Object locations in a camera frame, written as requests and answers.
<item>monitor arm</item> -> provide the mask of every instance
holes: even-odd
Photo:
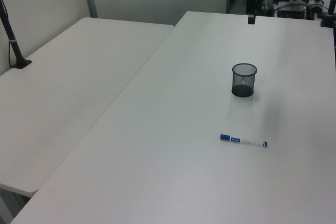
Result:
[[[9,42],[12,46],[12,49],[14,51],[14,54],[16,56],[16,64],[13,65],[13,68],[22,69],[25,66],[29,65],[32,61],[31,60],[26,60],[25,58],[23,58],[23,56],[21,54],[19,45],[16,41],[16,38],[14,36],[12,27],[9,23],[8,16],[7,16],[7,13],[6,13],[6,10],[5,10],[5,6],[3,4],[3,0],[0,0],[0,18],[1,18],[2,24],[5,27],[5,30],[6,30],[6,33],[7,33],[7,36],[8,36],[8,40],[9,40]]]

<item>pencil cup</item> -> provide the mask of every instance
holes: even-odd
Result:
[[[240,63],[233,66],[232,72],[232,94],[237,97],[249,97],[253,95],[257,68],[252,64]]]

